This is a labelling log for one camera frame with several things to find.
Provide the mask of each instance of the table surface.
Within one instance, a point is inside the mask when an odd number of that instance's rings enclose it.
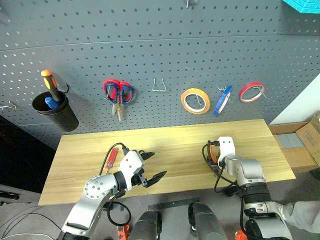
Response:
[[[257,159],[268,182],[295,178],[263,119],[63,135],[39,205],[77,202],[86,181],[98,175],[108,149],[117,142],[131,150],[155,152],[145,161],[145,177],[167,171],[155,185],[135,186],[125,197],[213,188],[216,177],[201,149],[208,140],[218,140],[220,136],[233,138],[236,155]],[[118,170],[122,158],[119,148],[111,173]],[[219,183],[221,187],[226,185],[223,180]]]

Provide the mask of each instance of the floor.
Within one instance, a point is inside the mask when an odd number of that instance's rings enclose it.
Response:
[[[296,201],[320,200],[320,183],[309,173],[296,175],[294,180],[271,182],[268,184],[271,197],[274,201],[286,204]],[[138,197],[129,197],[120,200],[126,204],[132,213],[131,224],[135,223],[140,215],[148,210],[148,206],[179,200],[199,198],[204,204],[207,204],[220,219],[229,240],[234,239],[234,233],[240,228],[240,199],[237,196],[227,197],[223,194],[214,193],[213,189],[192,190],[185,192],[156,194]],[[62,226],[72,204],[51,205],[38,207],[37,203],[13,203],[0,207],[0,225],[5,223],[15,214],[23,211],[21,214],[35,213],[43,214],[51,218],[58,226]],[[181,205],[161,210],[162,214],[162,233],[161,240],[195,240],[191,236],[188,223],[188,205]],[[0,228],[2,234],[8,224]],[[305,230],[298,229],[288,225],[294,240],[319,240],[320,234],[309,233]],[[59,230],[48,220],[38,216],[29,215],[17,224],[9,235],[18,233],[44,233],[54,239],[59,234]],[[10,240],[42,240],[48,239],[42,236],[14,236]],[[111,225],[107,220],[105,213],[102,214],[98,226],[91,238],[92,240],[117,240],[116,227]]]

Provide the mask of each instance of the white wall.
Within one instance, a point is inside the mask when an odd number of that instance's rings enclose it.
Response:
[[[308,121],[320,110],[320,74],[270,124]]]

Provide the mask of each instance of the scissors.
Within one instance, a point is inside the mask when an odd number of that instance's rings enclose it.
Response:
[[[119,122],[123,114],[123,105],[131,102],[134,96],[134,88],[126,81],[116,79],[106,79],[102,85],[106,97],[113,103],[112,115],[117,113]]]

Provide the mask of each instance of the pegboard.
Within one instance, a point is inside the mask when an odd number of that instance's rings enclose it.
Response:
[[[264,118],[271,122],[319,74],[319,17],[282,1],[183,0],[4,1],[1,7],[1,115],[56,148],[62,134],[79,134]],[[62,133],[31,106],[46,91],[41,70],[53,72],[79,127]],[[102,82],[135,88],[124,120],[112,116]],[[153,92],[153,78],[167,91]],[[261,81],[266,97],[244,104],[238,93]],[[219,87],[232,102],[213,116]],[[210,97],[202,115],[183,109],[184,90]],[[196,98],[188,103],[196,106]]]

